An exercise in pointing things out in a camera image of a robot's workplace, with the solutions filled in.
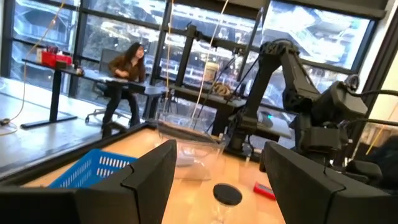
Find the glass jar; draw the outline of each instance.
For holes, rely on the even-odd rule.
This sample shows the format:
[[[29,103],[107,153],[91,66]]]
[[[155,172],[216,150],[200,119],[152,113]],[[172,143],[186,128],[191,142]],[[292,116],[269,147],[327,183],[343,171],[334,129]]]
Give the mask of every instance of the glass jar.
[[[211,224],[226,223],[232,209],[242,201],[242,193],[229,184],[216,184],[213,187],[216,203],[213,206],[213,220]]]

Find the blue plastic basket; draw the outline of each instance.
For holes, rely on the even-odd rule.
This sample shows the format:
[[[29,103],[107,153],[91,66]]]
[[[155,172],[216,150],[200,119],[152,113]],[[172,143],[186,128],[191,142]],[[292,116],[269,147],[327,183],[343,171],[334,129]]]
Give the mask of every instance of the blue plastic basket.
[[[136,160],[134,157],[94,149],[53,181],[48,188],[89,187]]]

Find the wooden tabletop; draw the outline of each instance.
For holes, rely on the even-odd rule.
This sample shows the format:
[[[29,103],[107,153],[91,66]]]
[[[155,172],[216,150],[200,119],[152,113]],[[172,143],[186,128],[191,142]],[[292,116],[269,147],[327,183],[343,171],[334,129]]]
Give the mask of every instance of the wooden tabletop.
[[[157,131],[145,129],[106,147],[104,150],[141,157],[160,142],[161,139]],[[70,166],[72,164],[55,170],[25,186],[47,186]],[[269,186],[267,175],[259,172],[258,164],[221,155],[211,171],[211,180],[174,179],[162,223],[211,223],[212,207],[216,205],[212,190],[213,186],[220,182],[237,187],[243,195],[242,202],[229,214],[226,224],[285,223],[277,202],[252,191],[256,181]]]

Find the office chair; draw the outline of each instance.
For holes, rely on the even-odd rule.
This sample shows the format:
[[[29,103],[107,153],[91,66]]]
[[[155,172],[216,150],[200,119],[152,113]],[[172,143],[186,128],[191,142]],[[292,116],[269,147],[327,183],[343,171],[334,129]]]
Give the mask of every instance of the office chair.
[[[121,52],[115,51],[115,50],[110,50],[110,49],[103,49],[101,53],[101,60],[99,61],[99,71],[103,73],[109,74],[109,76],[113,76],[111,72],[109,71],[108,64],[110,61],[112,61],[114,58],[117,56],[121,55]],[[97,99],[99,97],[101,98],[108,98],[104,95],[104,92],[106,90],[106,84],[101,83],[101,82],[94,82],[93,87],[92,87],[92,92],[96,93]],[[85,122],[88,123],[90,122],[90,116],[96,116],[99,114],[105,114],[105,109],[95,109],[94,112],[90,113],[87,115]],[[119,112],[114,112],[118,118],[127,118],[130,119],[130,117],[126,116],[125,114],[119,113]]]

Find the black lid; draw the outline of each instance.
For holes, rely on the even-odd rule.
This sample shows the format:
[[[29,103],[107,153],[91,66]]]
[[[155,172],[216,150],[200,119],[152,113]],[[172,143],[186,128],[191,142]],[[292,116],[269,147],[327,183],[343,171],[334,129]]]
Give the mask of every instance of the black lid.
[[[242,193],[229,184],[216,184],[213,187],[214,198],[225,205],[235,206],[242,201]]]

